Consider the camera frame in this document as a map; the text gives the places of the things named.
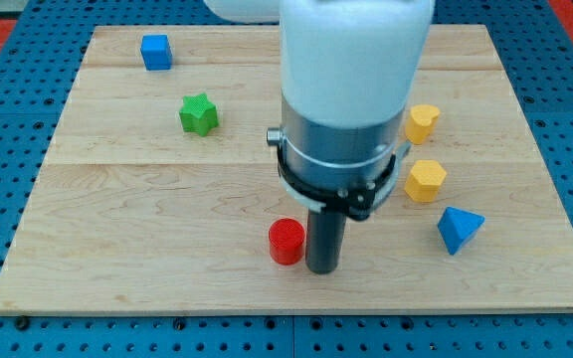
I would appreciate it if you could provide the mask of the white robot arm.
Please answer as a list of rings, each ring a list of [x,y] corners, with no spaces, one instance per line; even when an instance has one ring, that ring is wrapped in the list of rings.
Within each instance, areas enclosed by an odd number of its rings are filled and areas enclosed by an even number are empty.
[[[363,221],[397,180],[398,146],[434,0],[206,0],[218,17],[280,25],[282,120],[267,141],[310,211]]]

